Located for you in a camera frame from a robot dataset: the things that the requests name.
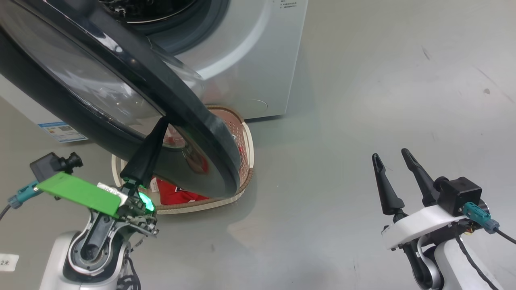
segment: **white label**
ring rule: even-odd
[[[64,122],[38,124],[50,136],[61,143],[88,140],[81,133]]]
[[[19,255],[0,253],[0,272],[14,272]]]
[[[156,180],[156,177],[151,180],[151,191],[159,192],[158,181]]]
[[[127,195],[119,192],[116,188],[112,188],[111,186],[107,186],[107,185],[105,185],[102,182],[99,182],[97,184],[97,187],[100,188],[100,189],[103,189],[103,190],[105,190],[107,192],[109,192],[110,194],[114,194],[114,195],[118,196],[120,198],[120,205],[118,207],[123,206],[125,201],[127,200]]]

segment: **laundry basket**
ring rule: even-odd
[[[247,185],[251,181],[254,166],[254,149],[249,127],[247,127],[247,124],[243,118],[230,108],[213,105],[209,105],[207,108],[211,113],[224,120],[231,134],[233,134],[235,142],[240,150],[240,188],[238,189],[235,196],[227,199],[220,200],[210,198],[194,202],[162,205],[160,202],[159,190],[157,189],[157,186],[151,185],[149,189],[146,190],[146,194],[156,205],[156,210],[159,215],[197,212],[232,203],[242,196]],[[123,184],[123,180],[120,178],[120,171],[122,171],[126,164],[127,162],[125,160],[122,160],[114,155],[111,157],[111,169],[113,172],[113,178],[115,179],[115,183],[118,187],[122,186]]]

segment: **green bracket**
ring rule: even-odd
[[[120,197],[75,176],[60,172],[38,184],[37,187],[51,195],[119,218],[117,210]]]

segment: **green light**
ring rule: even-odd
[[[148,211],[153,212],[154,211],[154,204],[152,204],[152,200],[146,196],[143,192],[138,193],[140,195],[141,200],[145,203],[145,208]]]

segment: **red cloth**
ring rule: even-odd
[[[190,191],[183,190],[173,184],[156,178],[158,183],[159,196],[162,205],[187,203],[190,200],[205,200],[207,197],[200,196]]]

